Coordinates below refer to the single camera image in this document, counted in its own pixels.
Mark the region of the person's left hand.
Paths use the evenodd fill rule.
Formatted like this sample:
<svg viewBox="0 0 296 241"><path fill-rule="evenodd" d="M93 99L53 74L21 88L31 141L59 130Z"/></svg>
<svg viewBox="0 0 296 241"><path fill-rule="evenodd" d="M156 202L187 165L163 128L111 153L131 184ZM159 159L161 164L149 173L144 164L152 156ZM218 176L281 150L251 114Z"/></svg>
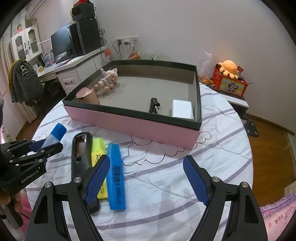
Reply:
<svg viewBox="0 0 296 241"><path fill-rule="evenodd" d="M10 197L9 195L6 195L3 190L0 191L0 205L7 205L10 202L13 202L14 209L17 213L21 212L22 210L22 204L21 204L21 193L18 192L13 197Z"/></svg>

